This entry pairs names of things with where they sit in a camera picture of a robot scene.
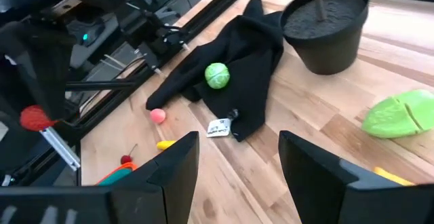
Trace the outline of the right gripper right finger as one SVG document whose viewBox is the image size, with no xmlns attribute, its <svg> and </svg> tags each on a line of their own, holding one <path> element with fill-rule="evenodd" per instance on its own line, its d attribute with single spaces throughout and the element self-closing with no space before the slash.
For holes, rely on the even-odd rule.
<svg viewBox="0 0 434 224">
<path fill-rule="evenodd" d="M 398 184 L 298 135 L 279 133 L 279 156 L 302 224 L 413 224 Z"/>
</svg>

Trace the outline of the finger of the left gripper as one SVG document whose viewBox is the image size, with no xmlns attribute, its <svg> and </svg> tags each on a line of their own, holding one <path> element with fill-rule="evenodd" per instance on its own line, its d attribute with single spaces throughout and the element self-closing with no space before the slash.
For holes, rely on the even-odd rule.
<svg viewBox="0 0 434 224">
<path fill-rule="evenodd" d="M 36 79 L 32 83 L 33 97 L 47 118 L 59 122 L 66 116 L 65 79 Z"/>
<path fill-rule="evenodd" d="M 18 167 L 26 156 L 26 133 L 20 125 L 20 112 L 26 104 L 22 86 L 0 81 L 0 122 L 7 127 L 0 140 L 0 170 Z"/>
</svg>

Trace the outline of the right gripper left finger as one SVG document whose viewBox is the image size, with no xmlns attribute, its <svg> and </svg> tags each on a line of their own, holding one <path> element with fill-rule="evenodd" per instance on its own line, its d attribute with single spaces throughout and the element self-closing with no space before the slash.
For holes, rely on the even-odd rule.
<svg viewBox="0 0 434 224">
<path fill-rule="evenodd" d="M 199 165 L 192 131 L 111 187 L 111 224 L 187 224 Z"/>
</svg>

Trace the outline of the red toy cherry with stem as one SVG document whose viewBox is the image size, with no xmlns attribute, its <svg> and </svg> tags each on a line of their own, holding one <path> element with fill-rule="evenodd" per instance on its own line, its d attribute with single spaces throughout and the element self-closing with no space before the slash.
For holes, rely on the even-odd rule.
<svg viewBox="0 0 434 224">
<path fill-rule="evenodd" d="M 128 153 L 128 154 L 125 154 L 125 155 L 123 155 L 122 157 L 121 157 L 121 159 L 120 159 L 120 163 L 121 164 L 126 164 L 126 163 L 131 163 L 131 162 L 133 162 L 133 157 L 132 157 L 132 153 L 134 152 L 134 150 L 137 148 L 137 144 L 135 144 L 132 148 L 131 148 L 131 150 L 130 150 L 130 152 Z"/>
</svg>

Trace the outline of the pink toy peach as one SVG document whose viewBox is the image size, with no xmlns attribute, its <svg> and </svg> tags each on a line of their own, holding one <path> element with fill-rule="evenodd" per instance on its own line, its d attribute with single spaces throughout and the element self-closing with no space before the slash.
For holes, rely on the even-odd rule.
<svg viewBox="0 0 434 224">
<path fill-rule="evenodd" d="M 154 123 L 161 124 L 166 119 L 166 112 L 163 109 L 153 109 L 150 118 Z"/>
</svg>

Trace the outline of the round green toy cabbage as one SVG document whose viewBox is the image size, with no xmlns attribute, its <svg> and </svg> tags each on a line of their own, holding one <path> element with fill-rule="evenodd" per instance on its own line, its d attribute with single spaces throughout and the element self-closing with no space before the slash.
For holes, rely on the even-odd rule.
<svg viewBox="0 0 434 224">
<path fill-rule="evenodd" d="M 205 80 L 213 89 L 222 89 L 228 84 L 229 79 L 229 70 L 221 62 L 212 63 L 205 69 Z"/>
</svg>

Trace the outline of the teal basket with orange rim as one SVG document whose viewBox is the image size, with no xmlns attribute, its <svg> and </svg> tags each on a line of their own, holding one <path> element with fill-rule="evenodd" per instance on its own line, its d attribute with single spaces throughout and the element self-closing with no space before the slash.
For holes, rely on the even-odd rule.
<svg viewBox="0 0 434 224">
<path fill-rule="evenodd" d="M 132 162 L 122 164 L 97 182 L 96 185 L 112 185 L 116 181 L 135 171 L 135 169 L 137 169 L 137 166 Z"/>
</svg>

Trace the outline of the black device with light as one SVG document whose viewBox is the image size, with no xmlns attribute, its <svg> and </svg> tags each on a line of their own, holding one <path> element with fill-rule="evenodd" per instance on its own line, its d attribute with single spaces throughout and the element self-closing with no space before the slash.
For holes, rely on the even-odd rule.
<svg viewBox="0 0 434 224">
<path fill-rule="evenodd" d="M 93 44 L 105 30 L 105 21 L 102 17 L 96 17 L 90 22 L 71 20 L 67 25 L 67 30 L 77 39 L 77 44 L 89 47 Z"/>
</svg>

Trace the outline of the yellow cloth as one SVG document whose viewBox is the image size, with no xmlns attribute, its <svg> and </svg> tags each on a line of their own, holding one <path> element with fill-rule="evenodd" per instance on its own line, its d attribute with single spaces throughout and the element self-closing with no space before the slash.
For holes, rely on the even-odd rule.
<svg viewBox="0 0 434 224">
<path fill-rule="evenodd" d="M 398 183 L 398 184 L 403 185 L 403 186 L 414 185 L 413 182 L 407 181 L 407 180 L 405 180 L 405 179 L 403 179 L 403 178 L 401 178 L 401 177 L 399 177 L 399 176 L 397 176 L 395 174 L 387 172 L 386 170 L 384 170 L 383 168 L 380 168 L 380 167 L 375 167 L 374 168 L 374 172 L 377 175 L 380 175 L 380 176 L 382 176 L 382 177 L 384 177 L 386 179 L 389 179 L 390 181 L 393 181 L 393 182 Z"/>
</svg>

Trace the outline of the white price tag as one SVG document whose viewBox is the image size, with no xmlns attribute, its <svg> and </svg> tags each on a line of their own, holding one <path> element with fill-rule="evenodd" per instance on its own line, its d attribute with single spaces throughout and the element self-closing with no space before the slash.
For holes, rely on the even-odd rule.
<svg viewBox="0 0 434 224">
<path fill-rule="evenodd" d="M 231 120 L 229 118 L 215 119 L 208 124 L 206 136 L 208 138 L 228 136 L 231 132 Z"/>
</svg>

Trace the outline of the leafy plant in black pot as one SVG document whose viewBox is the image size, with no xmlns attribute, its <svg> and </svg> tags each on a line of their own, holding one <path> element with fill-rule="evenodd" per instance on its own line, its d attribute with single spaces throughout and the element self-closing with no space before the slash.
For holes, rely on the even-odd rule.
<svg viewBox="0 0 434 224">
<path fill-rule="evenodd" d="M 281 15 L 285 40 L 318 75 L 349 68 L 357 57 L 370 0 L 293 0 Z"/>
</svg>

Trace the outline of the black cloth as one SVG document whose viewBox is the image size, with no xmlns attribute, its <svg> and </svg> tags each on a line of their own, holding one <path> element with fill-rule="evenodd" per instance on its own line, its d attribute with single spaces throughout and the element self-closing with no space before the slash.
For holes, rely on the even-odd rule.
<svg viewBox="0 0 434 224">
<path fill-rule="evenodd" d="M 202 100 L 218 118 L 237 109 L 231 132 L 239 142 L 249 137 L 265 122 L 271 76 L 283 54 L 280 15 L 265 14 L 262 0 L 250 0 L 213 41 L 197 46 L 179 63 L 149 96 L 146 109 L 160 109 L 178 94 L 191 102 Z M 230 73 L 228 84 L 218 90 L 205 80 L 205 69 L 216 62 Z"/>
</svg>

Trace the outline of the silver aluminium bracket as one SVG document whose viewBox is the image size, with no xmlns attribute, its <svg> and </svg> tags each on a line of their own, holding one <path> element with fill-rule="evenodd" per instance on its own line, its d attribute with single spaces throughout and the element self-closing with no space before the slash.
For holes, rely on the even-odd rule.
<svg viewBox="0 0 434 224">
<path fill-rule="evenodd" d="M 52 127 L 47 127 L 41 130 L 40 133 L 73 171 L 80 169 L 81 161 L 79 157 Z"/>
</svg>

